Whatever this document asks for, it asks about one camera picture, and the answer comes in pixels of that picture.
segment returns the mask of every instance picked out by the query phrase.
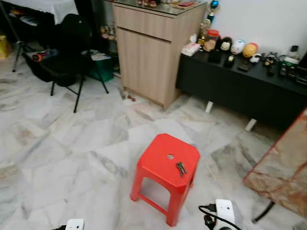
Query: glass top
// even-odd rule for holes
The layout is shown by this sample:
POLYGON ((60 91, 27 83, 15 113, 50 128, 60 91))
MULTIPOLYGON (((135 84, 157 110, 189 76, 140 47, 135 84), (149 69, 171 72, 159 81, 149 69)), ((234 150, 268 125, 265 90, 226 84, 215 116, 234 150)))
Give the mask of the glass top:
POLYGON ((193 9, 193 8, 199 6, 199 5, 206 3, 204 1, 193 0, 193 2, 195 2, 195 4, 193 6, 187 7, 185 9, 179 9, 179 8, 173 7, 172 4, 166 4, 166 3, 162 3, 162 2, 159 5, 157 5, 157 7, 151 8, 151 7, 146 7, 146 6, 143 6, 143 5, 140 6, 138 4, 138 0, 110 0, 110 1, 115 2, 115 3, 119 3, 119 4, 123 4, 123 5, 134 6, 134 7, 141 8, 141 9, 147 9, 147 10, 150 10, 150 11, 168 13, 168 14, 172 14, 172 15, 179 15, 183 12, 186 12, 186 11, 191 10, 191 9, 193 9))

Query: cabinet door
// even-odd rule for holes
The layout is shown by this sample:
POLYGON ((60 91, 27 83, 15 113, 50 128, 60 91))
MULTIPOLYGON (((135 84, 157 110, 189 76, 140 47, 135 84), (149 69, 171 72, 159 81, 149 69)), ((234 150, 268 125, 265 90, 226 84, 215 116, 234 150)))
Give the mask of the cabinet door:
POLYGON ((170 42, 121 28, 117 38, 124 86, 164 104, 170 42))

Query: red plastic stool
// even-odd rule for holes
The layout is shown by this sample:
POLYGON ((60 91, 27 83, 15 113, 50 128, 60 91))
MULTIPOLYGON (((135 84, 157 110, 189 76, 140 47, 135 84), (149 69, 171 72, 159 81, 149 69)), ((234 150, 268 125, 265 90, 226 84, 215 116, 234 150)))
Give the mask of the red plastic stool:
POLYGON ((141 198, 146 201, 166 215, 169 226, 175 226, 192 185, 199 159, 200 154, 195 147, 165 133, 157 135, 139 159, 131 199, 137 201, 141 198), (176 166, 179 162, 182 162, 186 169, 183 177, 180 177, 180 170, 176 166), (156 181, 169 191, 167 211, 140 193, 144 177, 156 181))

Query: white tablecloth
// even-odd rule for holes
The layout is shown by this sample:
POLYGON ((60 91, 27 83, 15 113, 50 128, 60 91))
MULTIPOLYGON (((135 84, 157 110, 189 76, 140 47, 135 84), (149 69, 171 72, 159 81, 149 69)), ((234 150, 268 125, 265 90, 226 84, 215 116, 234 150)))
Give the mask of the white tablecloth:
POLYGON ((48 12, 54 15, 55 24, 62 22, 69 13, 78 14, 74 0, 3 0, 33 10, 48 12))

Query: black console table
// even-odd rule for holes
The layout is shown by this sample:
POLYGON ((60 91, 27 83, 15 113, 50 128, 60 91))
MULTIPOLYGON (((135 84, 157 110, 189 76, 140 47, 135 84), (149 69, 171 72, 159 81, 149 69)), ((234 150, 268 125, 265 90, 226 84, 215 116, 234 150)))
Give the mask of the black console table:
POLYGON ((307 86, 277 74, 269 77, 262 62, 243 72, 237 69, 242 56, 231 68, 223 66, 228 55, 219 64, 208 62, 208 56, 181 54, 177 88, 283 130, 307 106, 307 86))

